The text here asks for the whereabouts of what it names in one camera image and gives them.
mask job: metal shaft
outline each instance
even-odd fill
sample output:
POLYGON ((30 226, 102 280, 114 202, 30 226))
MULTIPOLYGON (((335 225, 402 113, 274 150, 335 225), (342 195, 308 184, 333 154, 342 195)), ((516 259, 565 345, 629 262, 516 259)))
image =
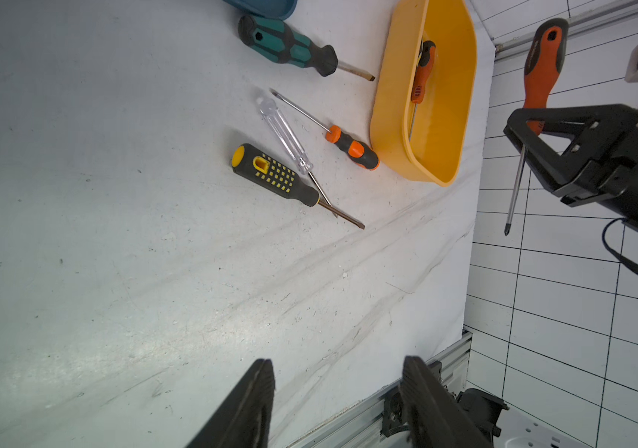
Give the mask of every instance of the metal shaft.
POLYGON ((300 108, 296 103, 294 103, 293 101, 291 101, 289 98, 285 97, 283 94, 279 93, 277 90, 274 89, 270 89, 270 92, 276 96, 277 98, 279 98, 281 101, 284 101, 285 103, 287 103, 288 105, 292 106, 293 108, 295 108, 297 111, 301 112, 306 118, 309 118, 311 121, 314 121, 315 123, 317 123, 319 126, 321 126, 322 128, 324 128, 324 130, 326 130, 327 132, 331 132, 331 129, 327 128, 324 123, 322 123, 321 121, 317 120, 316 118, 314 118, 314 116, 312 114, 310 114, 309 112, 305 111, 304 109, 300 108))
MULTIPOLYGON (((307 175, 312 180, 312 182, 314 182, 314 185, 317 186, 317 189, 319 190, 319 194, 321 195, 322 199, 324 199, 324 202, 329 204, 329 206, 332 206, 331 201, 329 201, 329 198, 326 197, 326 193, 324 193, 324 190, 321 188, 321 185, 319 185, 319 183, 317 182, 317 179, 314 177, 314 174, 312 174, 312 172, 309 171, 307 175)), ((336 213, 334 213, 334 218, 339 218, 336 213)))
POLYGON ((503 234, 508 236, 511 231, 511 222, 513 220, 513 210, 515 210, 515 201, 518 199, 518 187, 521 185, 521 177, 523 177, 523 166, 526 164, 526 145, 521 148, 521 157, 518 159, 518 171, 515 173, 515 182, 513 183, 513 193, 511 194, 511 205, 508 206, 508 218, 505 220, 503 234))
POLYGON ((322 207, 324 207, 325 209, 331 211, 332 213, 339 215, 344 220, 349 221, 351 224, 354 224, 358 228, 361 228, 362 230, 366 228, 366 226, 363 225, 363 223, 360 220, 357 220, 356 218, 350 217, 348 214, 344 213, 343 211, 341 211, 341 210, 329 205, 328 203, 324 202, 324 200, 322 198, 319 198, 318 204, 321 205, 322 207))
POLYGON ((409 140, 411 140, 411 135, 414 133, 414 120, 416 120, 416 109, 418 107, 418 104, 414 104, 414 114, 411 117, 411 128, 409 129, 409 140))
POLYGON ((338 68, 340 70, 344 70, 345 72, 353 73, 356 76, 361 76, 365 80, 369 80, 369 81, 373 81, 373 80, 375 80, 377 78, 374 75, 370 74, 369 72, 365 72, 362 69, 358 69, 358 68, 353 67, 353 66, 347 64, 346 62, 342 62, 342 61, 339 61, 339 63, 336 66, 336 68, 338 68))

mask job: teal container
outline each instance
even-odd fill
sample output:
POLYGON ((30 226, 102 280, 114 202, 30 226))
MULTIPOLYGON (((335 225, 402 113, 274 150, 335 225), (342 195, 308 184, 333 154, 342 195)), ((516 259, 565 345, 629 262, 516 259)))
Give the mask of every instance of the teal container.
POLYGON ((268 19, 285 20, 297 7, 297 0, 224 0, 235 8, 267 17, 268 19))

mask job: hanging screwdriver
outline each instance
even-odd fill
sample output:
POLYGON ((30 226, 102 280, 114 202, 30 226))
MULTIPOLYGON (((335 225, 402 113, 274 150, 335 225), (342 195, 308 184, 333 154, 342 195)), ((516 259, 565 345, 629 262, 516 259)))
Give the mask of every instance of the hanging screwdriver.
POLYGON ((239 19, 238 29, 239 38, 246 46, 272 62, 288 62, 299 68, 314 67, 319 75, 325 77, 339 68, 369 81, 376 79, 372 74, 337 59, 331 45, 319 48, 311 39, 289 28, 281 20, 247 14, 239 19))
POLYGON ((411 117, 409 140, 411 140, 411 134, 414 131, 416 109, 419 107, 419 104, 424 101, 424 95, 426 94, 426 82, 429 80, 429 75, 431 75, 431 71, 434 69, 435 61, 436 44, 430 40, 424 41, 424 43, 421 45, 419 64, 416 67, 416 74, 414 74, 414 85, 411 89, 411 102, 414 104, 414 113, 411 117))
POLYGON ((282 198, 296 199, 309 207, 319 204, 358 228, 366 228, 361 221, 326 203, 319 193, 302 182, 294 171, 249 143, 245 143, 234 151, 232 170, 282 198))
POLYGON ((306 118, 309 118, 311 121, 314 121, 316 124, 321 126, 326 131, 326 139, 345 152, 352 162, 371 171, 378 168, 378 155, 369 147, 369 145, 359 140, 354 140, 352 136, 344 133, 337 125, 327 128, 321 121, 314 118, 309 112, 300 108, 296 105, 296 103, 284 97, 284 95, 280 94, 278 91, 270 89, 270 92, 281 101, 284 101, 297 111, 301 112, 304 116, 306 116, 306 118))
MULTIPOLYGON (((526 65, 523 67, 523 86, 526 90, 524 109, 545 109, 548 95, 558 81, 566 57, 566 39, 568 38, 568 21, 565 19, 550 19, 541 24, 533 36, 526 65)), ((529 128, 537 136, 543 131, 542 121, 529 121, 529 128)), ((526 164, 526 145, 521 148, 518 159, 518 171, 513 182, 511 203, 508 206, 508 217, 505 221, 503 234, 508 236, 511 231, 515 201, 523 177, 523 166, 526 164)))
POLYGON ((284 114, 282 114, 277 107, 277 103, 275 103, 273 99, 265 96, 260 97, 257 102, 260 105, 261 116, 267 121, 270 128, 275 131, 279 141, 282 142, 282 146, 287 150, 287 154, 292 158, 299 172, 309 176, 312 182, 314 182, 314 185, 316 185, 317 190, 319 190, 322 199, 331 205, 331 201, 329 201, 326 193, 324 193, 324 189, 321 188, 321 185, 319 185, 319 182, 312 173, 314 164, 309 161, 307 153, 304 151, 302 144, 299 143, 299 139, 297 139, 294 131, 290 128, 287 119, 284 118, 284 114))

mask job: clear plastic screwdriver handle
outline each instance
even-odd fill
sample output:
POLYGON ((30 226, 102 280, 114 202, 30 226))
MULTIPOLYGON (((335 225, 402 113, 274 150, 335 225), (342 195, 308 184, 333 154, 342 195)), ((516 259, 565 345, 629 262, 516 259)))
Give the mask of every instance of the clear plastic screwdriver handle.
POLYGON ((302 144, 299 143, 299 139, 297 139, 294 131, 289 127, 289 123, 287 123, 287 119, 284 118, 284 115, 277 107, 277 103, 269 97, 261 97, 257 102, 260 105, 261 116, 269 123, 270 128, 275 131, 282 145, 287 150, 289 157, 291 157, 296 164, 298 171, 301 174, 312 171, 314 165, 309 162, 309 157, 307 157, 306 152, 304 152, 302 144))

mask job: tiled wall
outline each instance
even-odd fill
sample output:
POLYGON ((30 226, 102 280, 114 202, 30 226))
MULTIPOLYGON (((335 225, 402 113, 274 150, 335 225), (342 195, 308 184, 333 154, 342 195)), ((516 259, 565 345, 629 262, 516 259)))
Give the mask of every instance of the tiled wall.
POLYGON ((533 33, 553 17, 568 19, 614 0, 471 0, 494 44, 533 33))
MULTIPOLYGON (((637 43, 638 17, 569 40, 548 106, 637 106, 638 85, 622 79, 637 43)), ((523 102, 524 60, 494 69, 465 314, 469 381, 591 447, 638 447, 638 277, 600 239, 616 215, 597 204, 569 208, 527 171, 503 235, 518 166, 503 127, 523 102)), ((634 231, 615 224, 608 240, 638 262, 634 231)))

